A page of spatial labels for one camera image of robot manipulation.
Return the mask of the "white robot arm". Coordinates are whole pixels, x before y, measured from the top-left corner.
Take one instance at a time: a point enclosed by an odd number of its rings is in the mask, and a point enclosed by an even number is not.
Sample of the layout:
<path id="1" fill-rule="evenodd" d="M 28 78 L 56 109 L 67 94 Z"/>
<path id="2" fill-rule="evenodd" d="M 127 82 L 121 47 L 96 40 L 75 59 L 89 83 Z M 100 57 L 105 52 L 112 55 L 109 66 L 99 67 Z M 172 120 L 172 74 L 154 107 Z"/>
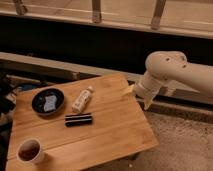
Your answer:
<path id="1" fill-rule="evenodd" d="M 156 51 L 145 61 L 146 72 L 128 86 L 123 94 L 135 94 L 144 99 L 147 110 L 160 88 L 175 80 L 213 98 L 213 66 L 190 63 L 180 51 Z"/>

